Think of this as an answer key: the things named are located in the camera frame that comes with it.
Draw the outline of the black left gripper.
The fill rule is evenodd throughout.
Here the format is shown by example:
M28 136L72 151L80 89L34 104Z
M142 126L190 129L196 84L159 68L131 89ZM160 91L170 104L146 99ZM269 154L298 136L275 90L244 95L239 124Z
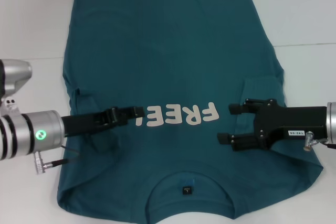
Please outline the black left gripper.
M89 113L63 116L64 137L82 134L93 134L99 130L108 130L117 126L125 126L129 120L145 116L143 107L131 106L127 108L112 107L103 113Z

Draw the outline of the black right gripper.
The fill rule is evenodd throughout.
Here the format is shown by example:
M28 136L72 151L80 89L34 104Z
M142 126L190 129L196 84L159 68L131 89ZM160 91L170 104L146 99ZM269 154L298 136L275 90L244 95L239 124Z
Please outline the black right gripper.
M271 149L279 140L304 140L307 132L316 141L327 140L327 108L325 106L284 107L276 100L246 99L228 106L231 115L255 114L254 133L217 133L221 145L235 152Z

